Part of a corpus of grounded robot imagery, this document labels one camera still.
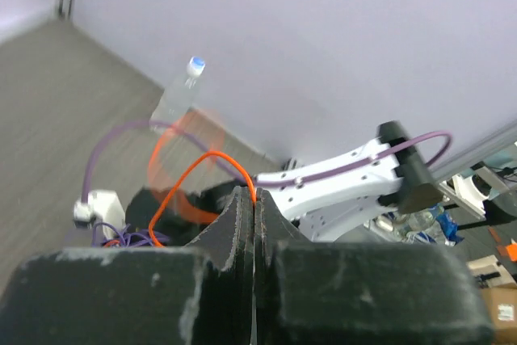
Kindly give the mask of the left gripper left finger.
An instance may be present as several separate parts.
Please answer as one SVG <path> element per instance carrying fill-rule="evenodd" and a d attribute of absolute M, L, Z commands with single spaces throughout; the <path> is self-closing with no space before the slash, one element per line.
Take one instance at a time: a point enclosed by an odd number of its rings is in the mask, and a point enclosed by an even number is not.
<path fill-rule="evenodd" d="M 4 344 L 248 344 L 254 207 L 243 188 L 185 246 L 33 256 L 1 298 Z"/>

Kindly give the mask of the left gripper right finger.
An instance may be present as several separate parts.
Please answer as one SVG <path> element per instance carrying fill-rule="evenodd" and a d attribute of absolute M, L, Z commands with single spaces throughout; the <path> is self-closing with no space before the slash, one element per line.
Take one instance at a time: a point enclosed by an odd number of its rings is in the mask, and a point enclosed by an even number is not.
<path fill-rule="evenodd" d="M 260 189 L 254 210 L 260 344 L 490 344 L 494 326 L 450 250 L 316 243 Z"/>

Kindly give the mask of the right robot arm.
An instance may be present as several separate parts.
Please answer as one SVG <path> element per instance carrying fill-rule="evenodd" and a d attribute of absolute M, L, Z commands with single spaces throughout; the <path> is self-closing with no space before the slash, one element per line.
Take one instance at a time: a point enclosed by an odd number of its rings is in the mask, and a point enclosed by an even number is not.
<path fill-rule="evenodd" d="M 183 245 L 214 223 L 233 189 L 250 191 L 256 208 L 255 231 L 264 240 L 296 239 L 335 242 L 364 222 L 384 213 L 402 215 L 431 208 L 441 193 L 417 150 L 418 143 L 446 132 L 410 138 L 397 121 L 381 124 L 376 136 L 337 157 L 269 173 L 252 175 L 214 149 L 199 157 L 163 189 L 143 187 L 126 209 L 133 232 L 150 231 L 158 244 Z M 183 183 L 202 162 L 211 158 L 229 168 L 235 179 L 195 194 Z"/>

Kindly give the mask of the clear water bottle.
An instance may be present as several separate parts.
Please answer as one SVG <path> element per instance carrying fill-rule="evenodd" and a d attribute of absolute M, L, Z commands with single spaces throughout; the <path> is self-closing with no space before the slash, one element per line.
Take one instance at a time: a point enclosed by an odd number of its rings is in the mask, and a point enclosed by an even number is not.
<path fill-rule="evenodd" d="M 149 123 L 152 130 L 156 133 L 163 133 L 166 128 L 158 125 L 158 122 L 170 125 L 185 116 L 199 93 L 199 80 L 204 68 L 204 59 L 192 57 L 186 69 L 165 88 L 150 117 Z"/>

